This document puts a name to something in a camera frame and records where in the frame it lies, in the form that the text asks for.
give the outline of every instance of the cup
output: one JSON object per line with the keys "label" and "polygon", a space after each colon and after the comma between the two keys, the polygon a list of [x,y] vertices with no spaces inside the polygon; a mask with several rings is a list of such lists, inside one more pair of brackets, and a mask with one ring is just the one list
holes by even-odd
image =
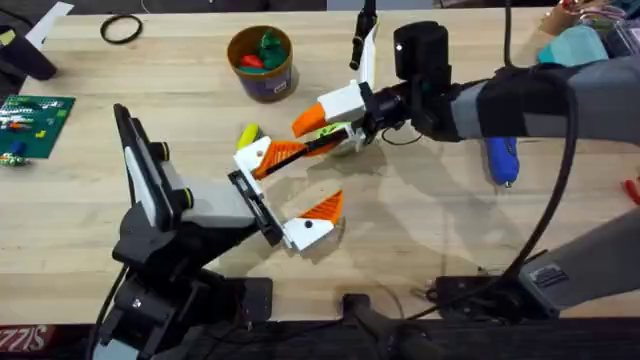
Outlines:
{"label": "cup", "polygon": [[[256,54],[260,40],[267,30],[280,40],[287,55],[282,65],[261,74],[249,73],[238,68],[244,55]],[[292,58],[291,40],[280,29],[273,26],[252,26],[237,33],[227,47],[229,65],[236,73],[242,87],[253,99],[261,102],[277,101],[285,98],[292,90]]]}

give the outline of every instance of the wire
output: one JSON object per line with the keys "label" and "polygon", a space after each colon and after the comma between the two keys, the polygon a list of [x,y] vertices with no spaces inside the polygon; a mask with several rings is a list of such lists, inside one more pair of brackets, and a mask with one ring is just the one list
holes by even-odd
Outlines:
{"label": "wire", "polygon": [[214,340],[217,340],[219,342],[226,343],[226,344],[232,344],[232,345],[251,345],[251,344],[259,344],[259,343],[283,343],[285,341],[289,341],[291,339],[295,339],[297,337],[300,337],[302,335],[306,335],[308,333],[312,333],[312,332],[316,332],[316,331],[319,331],[319,330],[328,329],[328,328],[331,328],[331,327],[334,327],[334,326],[342,325],[343,322],[344,322],[344,320],[340,319],[340,320],[336,320],[336,321],[332,321],[332,322],[328,322],[328,323],[323,323],[323,324],[320,324],[318,326],[312,326],[312,327],[309,327],[307,329],[304,329],[304,330],[301,330],[301,331],[296,331],[294,333],[288,334],[286,336],[278,337],[278,338],[265,337],[265,338],[261,338],[261,339],[248,340],[248,341],[227,340],[224,337],[216,337],[216,336],[211,336],[211,338],[214,339]]}
{"label": "wire", "polygon": [[116,280],[111,285],[111,289],[109,289],[109,293],[107,297],[104,299],[104,303],[102,303],[102,307],[100,308],[100,312],[98,313],[98,318],[96,319],[96,323],[91,328],[91,332],[89,332],[89,340],[87,341],[87,348],[85,349],[84,358],[85,360],[93,359],[93,349],[96,346],[96,338],[98,336],[98,329],[102,325],[104,321],[104,317],[107,314],[107,309],[109,308],[109,304],[111,304],[111,300],[113,300],[113,296],[116,293],[116,290],[120,286],[124,275],[127,273],[127,266],[123,265],[122,269],[116,276]]}
{"label": "wire", "polygon": [[144,0],[140,0],[140,6],[142,7],[142,10],[144,10],[144,12],[146,12],[147,14],[151,14],[151,11],[149,11],[149,9],[147,9],[147,7],[144,5]]}
{"label": "wire", "polygon": [[386,129],[382,130],[382,136],[381,136],[381,138],[382,138],[382,140],[384,140],[384,142],[386,142],[387,144],[394,145],[394,146],[411,145],[411,144],[413,144],[413,143],[418,142],[418,140],[422,139],[422,136],[423,136],[422,134],[420,134],[420,136],[418,136],[418,137],[417,137],[417,138],[415,138],[415,139],[412,139],[412,140],[409,140],[409,141],[406,141],[406,142],[403,142],[403,143],[397,143],[397,142],[395,142],[395,141],[391,141],[391,140],[387,139],[387,136],[386,136],[386,135],[387,135],[387,131],[389,131],[389,130],[391,130],[391,129],[392,129],[392,128],[386,128]]}
{"label": "wire", "polygon": [[33,23],[31,22],[31,20],[27,19],[26,17],[24,17],[22,15],[18,15],[16,13],[14,13],[13,11],[9,11],[9,10],[1,8],[1,7],[0,7],[0,12],[9,15],[12,18],[15,18],[15,19],[18,19],[18,20],[22,21],[23,23],[29,25],[30,28],[33,27]]}
{"label": "wire", "polygon": [[[511,39],[511,2],[510,0],[506,0],[505,11],[506,11],[505,23],[507,23],[507,26],[505,26],[505,41],[506,41]],[[508,43],[506,43],[504,46],[505,65],[513,67],[513,64],[511,63],[510,56],[509,56],[509,47],[510,45]],[[562,199],[562,195],[564,194],[564,191],[567,187],[569,174],[571,173],[571,167],[573,165],[573,158],[576,152],[576,144],[578,142],[578,100],[576,98],[574,91],[565,83],[565,81],[563,79],[556,77],[552,73],[534,72],[533,76],[539,77],[541,78],[541,80],[552,83],[554,86],[563,89],[566,96],[567,113],[568,113],[567,114],[567,130],[565,134],[566,139],[565,139],[564,151],[562,154],[562,162],[560,164],[560,171],[558,172],[558,177],[556,178],[556,184],[553,187],[553,190],[551,192],[551,197],[549,198],[549,202],[547,203],[547,206],[544,212],[542,213],[540,220],[536,224],[536,227],[531,233],[531,236],[529,236],[529,240],[527,240],[525,245],[520,250],[520,253],[518,254],[518,256],[516,256],[516,258],[513,259],[513,261],[511,262],[511,265],[509,265],[509,267],[498,278],[477,289],[471,290],[468,293],[462,294],[449,301],[436,304],[428,308],[427,310],[411,315],[407,318],[408,320],[416,320],[425,315],[431,314],[441,308],[449,307],[456,302],[468,299],[472,296],[482,293],[492,288],[499,282],[504,281],[505,279],[515,275],[518,271],[520,271],[521,267],[524,265],[527,258],[529,257],[529,255],[535,248],[536,244],[542,237],[542,234],[547,229],[547,226],[551,222],[551,219],[553,218],[553,215],[555,214],[555,211],[558,208],[558,204]]]}
{"label": "wire", "polygon": [[511,0],[505,0],[504,2],[504,44],[502,57],[506,67],[515,67],[511,62]]}

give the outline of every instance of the green circuit board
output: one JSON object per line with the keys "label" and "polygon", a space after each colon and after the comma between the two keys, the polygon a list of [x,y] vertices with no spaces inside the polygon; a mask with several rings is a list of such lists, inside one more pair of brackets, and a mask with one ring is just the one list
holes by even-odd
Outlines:
{"label": "green circuit board", "polygon": [[[51,154],[75,98],[10,95],[0,108],[0,154],[20,140],[26,144],[26,158],[46,159]],[[3,124],[24,123],[28,129],[8,129]]]}

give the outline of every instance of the orange gripper pad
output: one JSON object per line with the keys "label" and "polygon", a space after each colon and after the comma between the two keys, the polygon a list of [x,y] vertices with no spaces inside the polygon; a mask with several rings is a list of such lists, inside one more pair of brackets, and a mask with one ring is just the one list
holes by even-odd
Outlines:
{"label": "orange gripper pad", "polygon": [[329,220],[333,225],[338,223],[340,215],[342,214],[342,203],[344,202],[344,196],[342,190],[329,196],[320,204],[309,209],[306,213],[300,215],[303,219],[320,219]]}
{"label": "orange gripper pad", "polygon": [[329,124],[324,120],[324,109],[320,103],[316,103],[298,116],[296,121],[291,124],[291,130],[293,130],[295,137],[300,137],[327,125]]}
{"label": "orange gripper pad", "polygon": [[264,154],[260,166],[253,170],[253,176],[258,180],[264,179],[269,175],[267,174],[267,169],[288,159],[291,155],[305,147],[305,144],[295,141],[272,141],[267,149],[267,153]]}

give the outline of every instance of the wooden table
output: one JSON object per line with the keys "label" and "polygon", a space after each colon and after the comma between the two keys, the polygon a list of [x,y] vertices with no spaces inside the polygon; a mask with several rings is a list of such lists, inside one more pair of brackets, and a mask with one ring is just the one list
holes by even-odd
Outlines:
{"label": "wooden table", "polygon": [[[514,12],[514,53],[531,44],[544,12]],[[100,39],[104,19],[59,19],[44,49],[60,76],[28,80],[22,90],[77,102],[49,160],[0,169],[0,323],[94,321],[120,267],[111,249],[128,207],[114,103],[128,106],[152,139],[169,142],[178,171],[225,178],[245,124],[258,122],[273,138],[291,139],[296,116],[353,77],[347,66],[353,12],[144,15],[143,36],[125,46]],[[491,76],[501,64],[501,10],[385,12],[381,19],[379,87],[397,81],[393,30],[413,21],[437,20],[449,29],[456,81]],[[275,104],[245,96],[226,62],[228,41],[254,24],[278,26],[294,43],[299,86]],[[414,135],[406,126],[390,137]],[[298,161],[264,182],[268,200],[290,217],[341,187],[341,235],[304,257],[272,249],[256,235],[209,267],[273,278],[274,319],[335,318],[341,295],[356,291],[370,294],[388,315],[411,314],[426,305],[411,295],[426,281],[511,261],[547,202],[562,146],[561,140],[521,141],[520,178],[497,192],[476,141],[380,143],[356,157]],[[620,181],[637,175],[639,160],[632,146],[580,142],[568,191],[540,247],[558,246],[631,209]],[[638,300],[631,293],[568,314],[640,315]]]}

